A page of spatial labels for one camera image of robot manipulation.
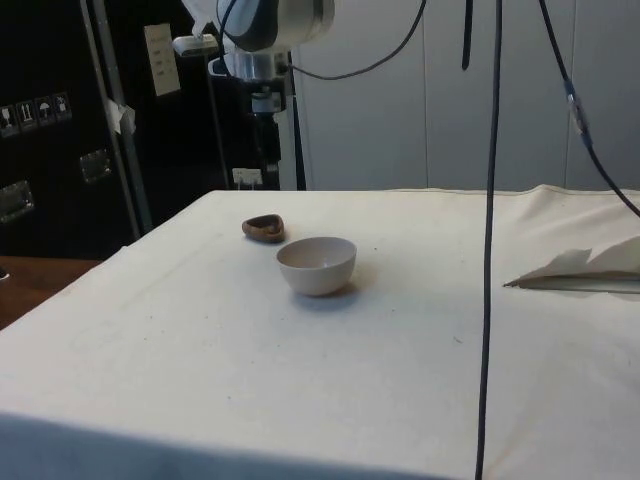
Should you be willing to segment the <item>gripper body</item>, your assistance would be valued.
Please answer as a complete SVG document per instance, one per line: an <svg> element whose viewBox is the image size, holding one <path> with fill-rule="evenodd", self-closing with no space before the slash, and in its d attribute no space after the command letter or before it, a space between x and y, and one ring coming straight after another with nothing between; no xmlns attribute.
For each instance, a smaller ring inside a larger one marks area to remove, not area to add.
<svg viewBox="0 0 640 480"><path fill-rule="evenodd" d="M232 54L232 75L245 83L283 80L289 71L289 52L244 52Z"/></svg>

